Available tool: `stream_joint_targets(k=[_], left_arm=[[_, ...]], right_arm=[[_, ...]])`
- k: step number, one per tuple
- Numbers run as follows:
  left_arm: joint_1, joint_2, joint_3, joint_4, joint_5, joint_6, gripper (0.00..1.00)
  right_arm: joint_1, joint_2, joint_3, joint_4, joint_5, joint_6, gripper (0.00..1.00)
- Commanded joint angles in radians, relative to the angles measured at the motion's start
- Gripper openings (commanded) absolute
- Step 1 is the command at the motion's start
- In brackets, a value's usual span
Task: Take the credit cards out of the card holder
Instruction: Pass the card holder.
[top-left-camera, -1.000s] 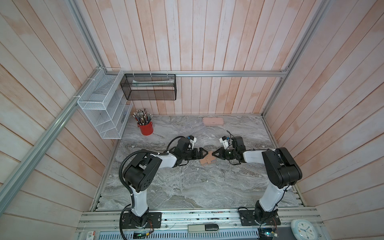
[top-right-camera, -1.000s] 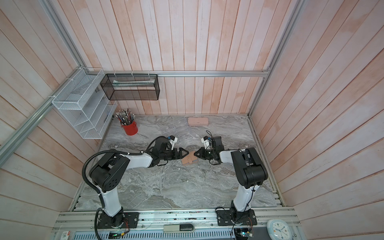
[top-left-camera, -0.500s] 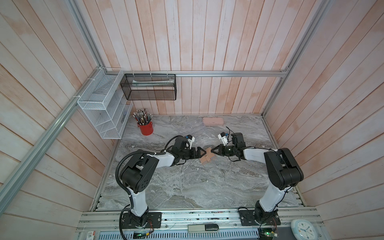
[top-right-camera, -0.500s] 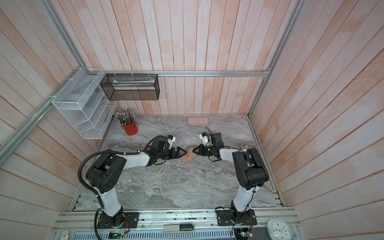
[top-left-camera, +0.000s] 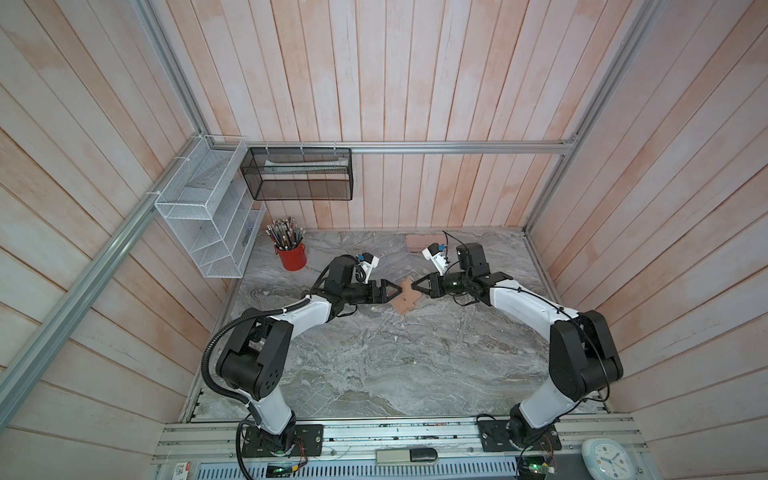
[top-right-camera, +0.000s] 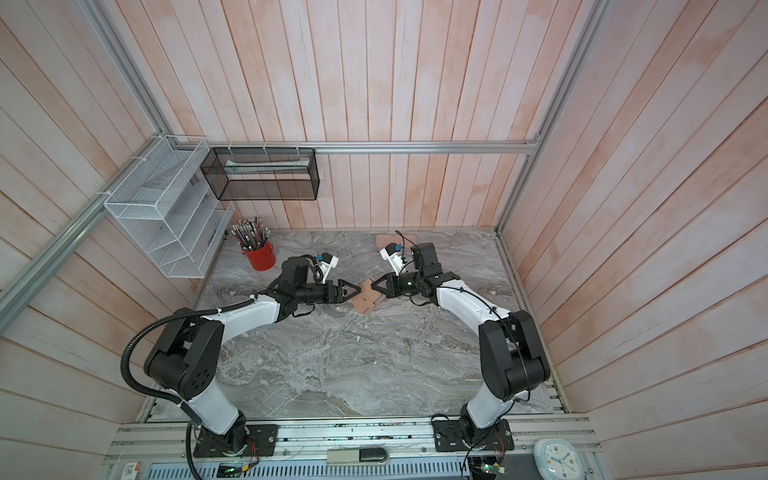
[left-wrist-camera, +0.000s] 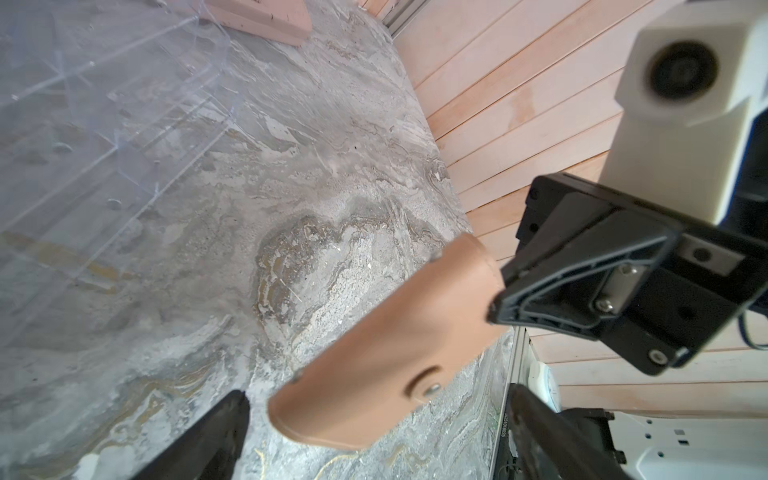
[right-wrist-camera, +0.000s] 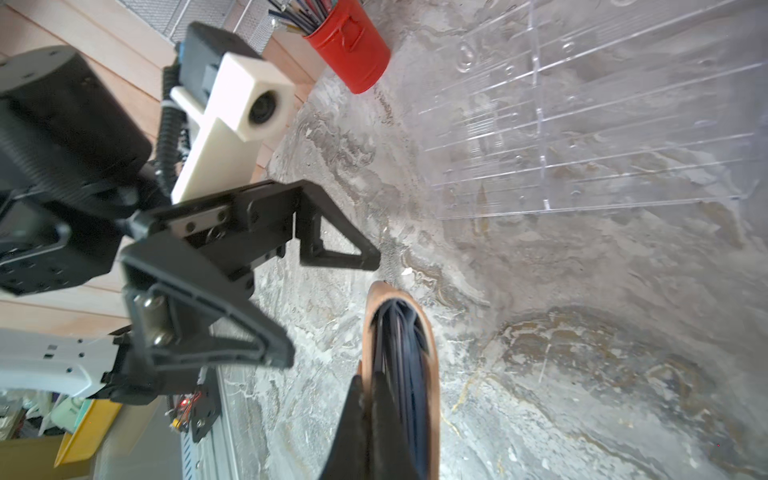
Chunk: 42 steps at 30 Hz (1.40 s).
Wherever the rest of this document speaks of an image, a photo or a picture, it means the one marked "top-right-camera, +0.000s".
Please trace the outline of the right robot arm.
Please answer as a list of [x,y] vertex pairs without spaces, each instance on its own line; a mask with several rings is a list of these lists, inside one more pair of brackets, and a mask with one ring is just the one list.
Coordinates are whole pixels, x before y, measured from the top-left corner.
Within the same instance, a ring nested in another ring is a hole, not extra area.
[[435,247],[422,243],[411,247],[390,243],[380,250],[392,271],[373,281],[371,288],[388,298],[421,296],[428,305],[456,316],[478,335],[483,384],[456,420],[433,424],[439,451],[482,449],[489,440],[503,447],[506,425],[502,418],[550,377],[550,365],[535,321],[524,311],[499,307],[472,290],[453,272],[444,271]]

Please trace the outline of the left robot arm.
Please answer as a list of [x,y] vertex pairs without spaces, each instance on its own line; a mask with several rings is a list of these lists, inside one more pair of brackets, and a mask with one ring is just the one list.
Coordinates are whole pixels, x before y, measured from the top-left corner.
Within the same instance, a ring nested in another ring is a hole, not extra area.
[[[246,300],[207,310],[180,309],[144,327],[121,356],[123,380],[141,394],[178,406],[223,455],[243,453],[252,445],[246,417],[215,380],[221,347],[262,326],[298,318],[301,305],[342,304],[360,294],[361,288],[349,281],[328,279],[337,263],[329,253],[293,256],[282,263],[275,280]],[[157,389],[141,384],[130,368],[135,348],[156,329],[162,332],[143,370]]]

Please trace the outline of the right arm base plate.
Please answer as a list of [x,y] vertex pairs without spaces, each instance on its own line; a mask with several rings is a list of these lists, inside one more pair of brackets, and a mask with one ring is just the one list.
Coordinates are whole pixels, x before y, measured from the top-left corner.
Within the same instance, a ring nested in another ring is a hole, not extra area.
[[434,418],[430,423],[438,452],[472,450],[505,453],[514,449],[509,423],[504,419],[496,420],[487,428],[475,427],[469,418],[464,417],[456,420]]

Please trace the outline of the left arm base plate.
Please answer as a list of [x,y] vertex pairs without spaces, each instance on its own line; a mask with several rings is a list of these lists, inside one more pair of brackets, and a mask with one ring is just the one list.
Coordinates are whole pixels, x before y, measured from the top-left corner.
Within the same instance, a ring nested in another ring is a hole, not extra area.
[[277,424],[236,424],[218,435],[202,427],[193,450],[196,458],[271,457],[278,438]]

